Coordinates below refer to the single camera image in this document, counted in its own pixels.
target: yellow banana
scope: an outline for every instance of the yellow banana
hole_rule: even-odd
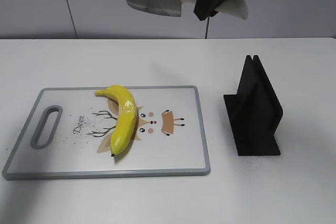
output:
[[[110,141],[111,156],[114,157],[125,151],[131,141],[138,118],[137,106],[131,92],[119,85],[97,90],[94,94],[108,97],[119,104],[119,118]]]

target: cutting board handle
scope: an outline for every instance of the cutting board handle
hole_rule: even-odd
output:
[[[44,144],[38,144],[38,140],[39,140],[39,138],[41,136],[41,133],[43,131],[44,126],[46,125],[48,117],[50,116],[50,114],[52,112],[55,112],[55,111],[57,111],[58,114],[57,114],[56,120],[54,122],[54,125],[53,125],[53,127],[51,129],[48,141],[46,143],[44,143]],[[30,146],[32,148],[37,149],[37,150],[43,149],[43,148],[47,147],[52,142],[52,139],[54,138],[54,135],[55,135],[55,131],[56,131],[57,125],[58,125],[59,120],[60,120],[61,115],[62,115],[62,111],[63,111],[62,107],[58,106],[58,105],[49,106],[48,108],[46,108],[43,111],[43,114],[42,114],[42,116],[40,118],[40,121],[38,122],[38,124],[36,126],[34,135],[31,138],[32,140],[30,140]]]

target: table surface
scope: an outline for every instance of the table surface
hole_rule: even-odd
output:
[[[195,85],[211,173],[0,179],[0,223],[333,223],[336,40],[0,40],[0,166],[45,87]],[[274,157],[239,157],[223,94],[258,54],[284,110]]]

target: cleaver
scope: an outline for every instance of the cleaver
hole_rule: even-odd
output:
[[[196,0],[126,0],[126,2],[130,7],[142,12],[180,17],[182,4],[195,4]],[[226,0],[216,8],[216,11],[241,19],[248,17],[245,0]]]

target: deer antler drawing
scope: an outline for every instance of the deer antler drawing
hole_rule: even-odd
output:
[[[105,119],[112,118],[112,119],[117,120],[117,118],[115,118],[113,115],[111,115],[111,113],[108,112],[107,110],[101,110],[98,113],[92,113],[92,115],[96,115],[96,116],[99,116],[99,115],[108,115],[108,117],[105,118]]]
[[[109,119],[112,118],[114,120],[117,120],[117,118],[115,118],[110,112],[108,112],[107,110],[101,110],[98,113],[92,113],[92,115],[96,115],[96,116],[103,116],[106,115],[107,117],[104,117],[105,119]],[[88,133],[87,135],[92,135],[93,137],[103,137],[105,136],[107,133],[110,132],[110,130],[114,129],[115,127],[117,127],[116,125],[111,127],[111,128],[103,128],[103,132],[100,131],[92,131],[91,133]]]

